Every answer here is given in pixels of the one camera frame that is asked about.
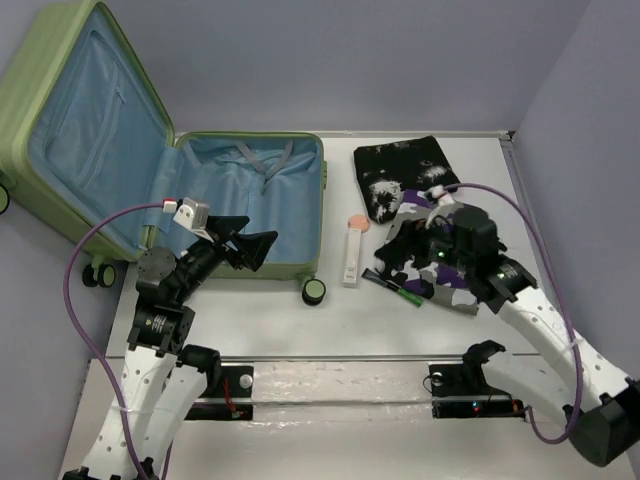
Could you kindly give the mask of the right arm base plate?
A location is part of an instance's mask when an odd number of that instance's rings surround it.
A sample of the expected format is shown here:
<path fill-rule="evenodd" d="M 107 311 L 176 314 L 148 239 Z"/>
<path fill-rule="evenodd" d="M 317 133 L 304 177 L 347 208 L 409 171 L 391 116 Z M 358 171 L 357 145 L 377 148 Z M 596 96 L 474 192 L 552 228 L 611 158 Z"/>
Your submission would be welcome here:
<path fill-rule="evenodd" d="M 432 364 L 423 379 L 431 394 L 434 419 L 526 419 L 522 401 L 489 386 L 478 367 L 464 363 Z"/>

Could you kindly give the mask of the black white tie-dye shirt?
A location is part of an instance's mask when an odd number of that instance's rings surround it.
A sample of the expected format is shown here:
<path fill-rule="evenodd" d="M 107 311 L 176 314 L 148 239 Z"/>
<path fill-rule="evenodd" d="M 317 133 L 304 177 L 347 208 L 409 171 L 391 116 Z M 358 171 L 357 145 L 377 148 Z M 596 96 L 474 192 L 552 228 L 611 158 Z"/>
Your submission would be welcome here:
<path fill-rule="evenodd" d="M 378 224 L 394 219 L 406 190 L 459 182 L 434 136 L 361 146 L 353 157 L 367 215 Z"/>

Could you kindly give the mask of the green black tube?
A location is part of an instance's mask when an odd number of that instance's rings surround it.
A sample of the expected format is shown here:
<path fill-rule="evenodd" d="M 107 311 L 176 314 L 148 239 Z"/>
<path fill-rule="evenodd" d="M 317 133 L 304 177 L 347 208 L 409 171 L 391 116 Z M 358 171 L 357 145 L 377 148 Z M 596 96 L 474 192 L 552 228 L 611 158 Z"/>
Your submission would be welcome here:
<path fill-rule="evenodd" d="M 394 292 L 396 295 L 402 297 L 416 307 L 420 307 L 423 304 L 422 297 L 403 289 L 392 281 L 383 279 L 378 273 L 370 270 L 369 268 L 365 268 L 363 270 L 361 277 Z"/>

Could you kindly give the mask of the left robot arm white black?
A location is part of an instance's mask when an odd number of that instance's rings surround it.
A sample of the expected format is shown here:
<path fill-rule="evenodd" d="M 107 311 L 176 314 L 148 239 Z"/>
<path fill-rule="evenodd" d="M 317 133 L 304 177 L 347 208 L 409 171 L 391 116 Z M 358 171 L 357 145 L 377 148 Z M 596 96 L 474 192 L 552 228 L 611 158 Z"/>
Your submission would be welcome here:
<path fill-rule="evenodd" d="M 197 239 L 179 256 L 154 247 L 139 260 L 123 370 L 105 370 L 115 397 L 89 453 L 67 479 L 161 478 L 193 403 L 220 386 L 219 352 L 186 342 L 195 317 L 186 302 L 222 263 L 257 271 L 278 234 L 245 235 L 248 217 L 210 216 L 187 205 L 174 220 Z"/>

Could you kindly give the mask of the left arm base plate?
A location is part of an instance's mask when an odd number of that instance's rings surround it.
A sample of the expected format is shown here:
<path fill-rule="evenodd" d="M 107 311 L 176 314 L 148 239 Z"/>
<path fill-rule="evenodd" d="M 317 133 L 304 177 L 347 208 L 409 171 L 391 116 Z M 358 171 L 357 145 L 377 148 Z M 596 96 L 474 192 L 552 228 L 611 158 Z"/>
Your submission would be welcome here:
<path fill-rule="evenodd" d="M 254 366 L 223 364 L 215 387 L 208 386 L 195 401 L 186 421 L 242 421 L 253 419 Z"/>

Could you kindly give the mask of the round peach compact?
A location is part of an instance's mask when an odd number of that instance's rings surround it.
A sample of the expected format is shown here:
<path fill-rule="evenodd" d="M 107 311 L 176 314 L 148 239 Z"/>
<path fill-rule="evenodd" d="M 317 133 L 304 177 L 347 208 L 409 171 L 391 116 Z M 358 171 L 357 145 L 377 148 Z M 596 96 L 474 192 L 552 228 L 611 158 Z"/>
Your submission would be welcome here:
<path fill-rule="evenodd" d="M 348 220 L 348 228 L 353 230 L 359 230 L 362 233 L 365 233 L 370 228 L 370 222 L 366 215 L 356 214 L 349 218 Z"/>

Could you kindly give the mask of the green hard-shell suitcase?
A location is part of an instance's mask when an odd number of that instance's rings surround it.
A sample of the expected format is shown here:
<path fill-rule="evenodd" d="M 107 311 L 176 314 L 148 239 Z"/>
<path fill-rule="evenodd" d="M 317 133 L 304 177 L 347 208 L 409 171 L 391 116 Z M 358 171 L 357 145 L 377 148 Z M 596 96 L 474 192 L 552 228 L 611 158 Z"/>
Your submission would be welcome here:
<path fill-rule="evenodd" d="M 327 165 L 306 132 L 177 134 L 131 44 L 100 1 L 43 6 L 1 81 L 1 184 L 74 242 L 88 287 L 109 287 L 118 260 L 194 236 L 161 212 L 166 198 L 245 215 L 275 231 L 258 279 L 316 273 Z"/>

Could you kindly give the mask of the purple camouflage garment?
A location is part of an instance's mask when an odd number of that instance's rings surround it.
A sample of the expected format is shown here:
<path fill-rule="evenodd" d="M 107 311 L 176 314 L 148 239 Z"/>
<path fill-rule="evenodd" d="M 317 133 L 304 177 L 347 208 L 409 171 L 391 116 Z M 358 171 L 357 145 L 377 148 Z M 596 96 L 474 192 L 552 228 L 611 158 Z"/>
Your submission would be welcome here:
<path fill-rule="evenodd" d="M 404 221 L 426 219 L 433 209 L 434 203 L 426 192 L 406 190 L 383 246 L 399 240 Z M 403 259 L 393 266 L 378 253 L 374 254 L 374 258 L 374 271 L 386 281 L 449 310 L 469 316 L 478 314 L 479 304 L 456 270 L 437 263 L 417 269 L 412 265 L 412 258 Z"/>

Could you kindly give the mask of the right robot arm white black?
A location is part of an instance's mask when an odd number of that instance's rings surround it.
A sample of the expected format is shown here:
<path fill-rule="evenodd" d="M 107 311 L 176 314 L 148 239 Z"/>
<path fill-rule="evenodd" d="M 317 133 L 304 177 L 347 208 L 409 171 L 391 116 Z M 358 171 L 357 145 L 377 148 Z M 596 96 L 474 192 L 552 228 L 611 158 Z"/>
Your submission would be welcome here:
<path fill-rule="evenodd" d="M 609 362 L 555 308 L 536 279 L 506 256 L 496 224 L 475 206 L 449 205 L 443 215 L 406 221 L 416 267 L 433 263 L 463 274 L 469 291 L 517 330 L 554 371 L 518 365 L 502 348 L 460 368 L 462 384 L 514 394 L 564 427 L 589 463 L 605 467 L 639 441 L 639 382 Z"/>

